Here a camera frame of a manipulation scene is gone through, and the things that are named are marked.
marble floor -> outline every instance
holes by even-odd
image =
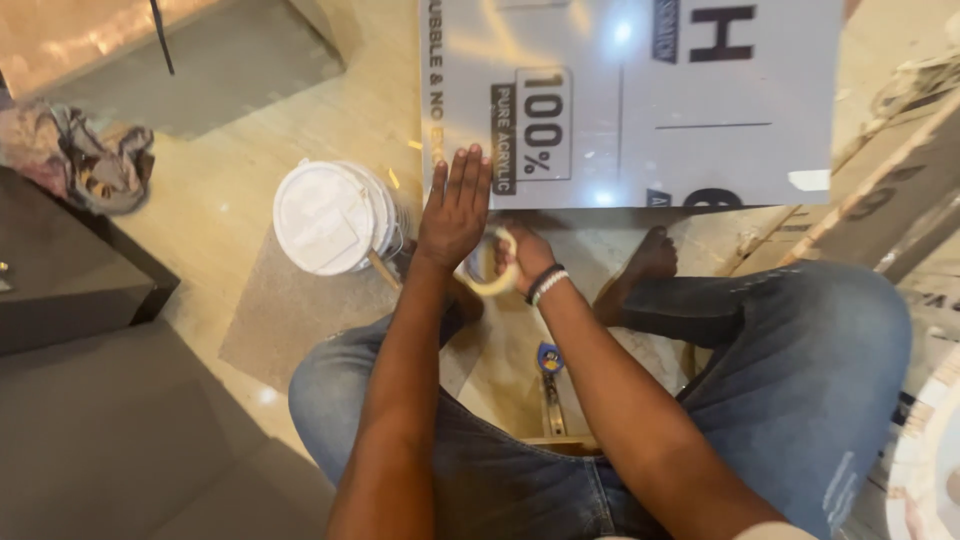
[[[338,16],[357,37],[348,69],[190,139],[157,134],[152,196],[116,223],[182,278],[162,316],[215,377],[270,435],[303,452],[282,392],[218,357],[233,312],[271,227],[274,191],[303,158],[354,160],[420,198],[417,3],[339,2]],[[945,24],[960,0],[865,0],[842,37],[834,150],[871,117],[876,92],[900,63],[948,47]],[[636,210],[557,211],[530,217],[555,224],[559,254],[581,260],[588,296],[613,275],[650,226],[667,222],[681,251],[683,275],[711,275],[738,243],[777,209],[686,216]],[[539,428],[533,359],[518,351],[546,334],[532,313],[490,302],[492,332],[461,392],[469,408],[510,432]],[[671,345],[623,335],[635,350],[667,354]],[[682,384],[663,366],[667,384]]]

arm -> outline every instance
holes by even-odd
[[[545,240],[511,227],[522,293],[554,263]],[[630,492],[677,540],[730,540],[785,521],[716,454],[682,407],[593,316],[571,280],[540,298],[590,430]]]
[[[491,178],[490,160],[481,159],[476,145],[457,153],[449,181],[446,168],[441,161],[434,171],[420,245],[373,366],[327,526],[332,539],[433,537],[431,457],[444,292],[483,234]]]

left hand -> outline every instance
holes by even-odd
[[[487,227],[491,162],[480,145],[457,150],[447,178],[446,161],[433,170],[433,186],[423,209],[416,256],[453,272],[472,252]]]

person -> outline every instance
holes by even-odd
[[[490,182],[477,145],[440,161],[393,316],[319,344],[293,376],[294,424],[338,487],[329,538],[830,538],[884,442],[909,358],[894,288],[820,261],[677,278],[657,227],[592,307],[549,244],[512,225],[516,258],[498,250],[499,270],[516,262],[517,291],[537,296],[603,451],[553,454],[438,383],[440,348],[482,313],[451,275],[487,225]],[[607,326],[713,355],[674,398]]]

ripped jeans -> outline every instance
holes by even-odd
[[[829,538],[885,441],[909,360],[910,319],[893,286],[865,268],[800,262],[741,278],[644,281],[622,316],[628,328],[714,350],[677,400],[754,491]],[[294,424],[334,483],[388,324],[319,344],[291,381]],[[447,315],[442,342],[459,328]],[[623,429],[642,431],[643,418]],[[443,390],[434,486],[438,538],[668,537],[606,458],[525,445]]]

